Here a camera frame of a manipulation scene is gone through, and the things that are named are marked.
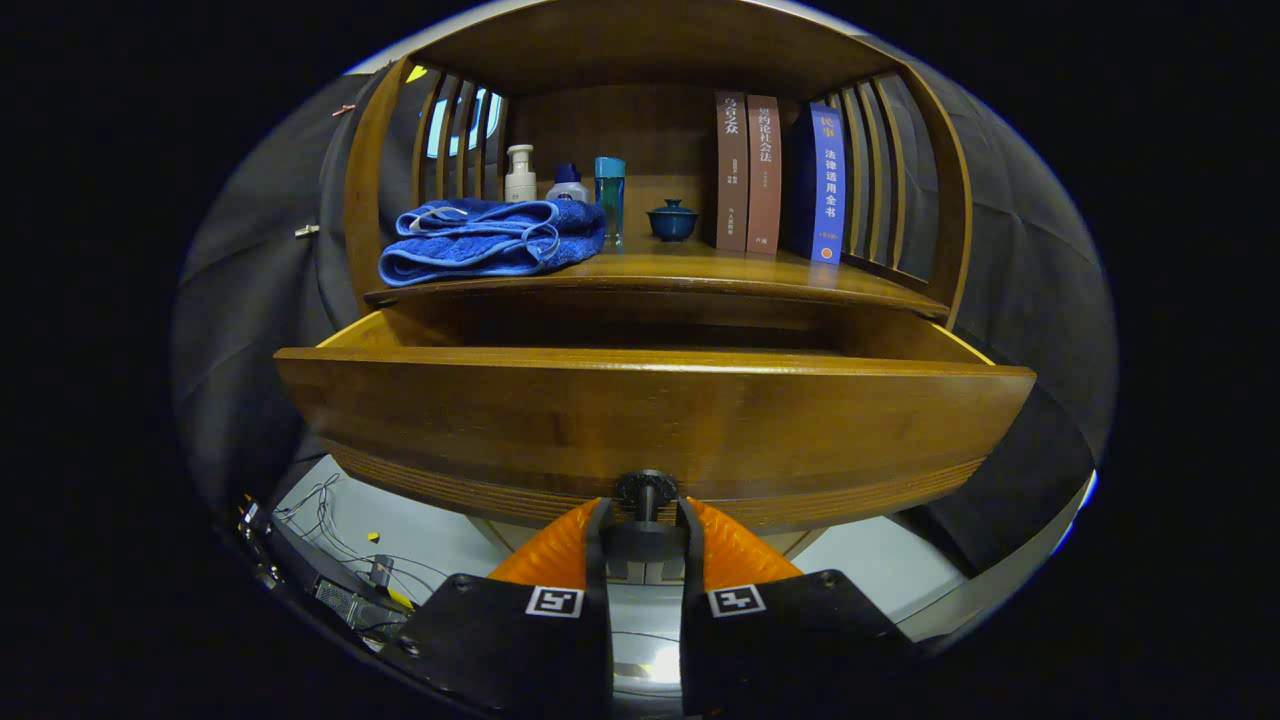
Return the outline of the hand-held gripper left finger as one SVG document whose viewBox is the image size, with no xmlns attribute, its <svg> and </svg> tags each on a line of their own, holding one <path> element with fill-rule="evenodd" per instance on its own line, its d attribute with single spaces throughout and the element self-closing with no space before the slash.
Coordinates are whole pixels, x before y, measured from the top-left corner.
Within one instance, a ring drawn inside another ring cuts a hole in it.
<svg viewBox="0 0 1280 720">
<path fill-rule="evenodd" d="M 557 579 L 448 577 L 385 643 L 387 664 L 477 716 L 611 715 L 611 505 L 595 498 L 558 519 L 568 564 Z"/>
</svg>

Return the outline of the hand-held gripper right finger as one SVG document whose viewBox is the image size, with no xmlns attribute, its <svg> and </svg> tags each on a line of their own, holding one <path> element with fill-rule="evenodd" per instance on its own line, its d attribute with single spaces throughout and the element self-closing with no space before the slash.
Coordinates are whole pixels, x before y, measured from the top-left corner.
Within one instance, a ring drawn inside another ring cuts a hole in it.
<svg viewBox="0 0 1280 720">
<path fill-rule="evenodd" d="M 686 715 L 844 716 L 915 662 L 914 642 L 844 573 L 801 573 L 691 497 L 680 524 Z"/>
</svg>

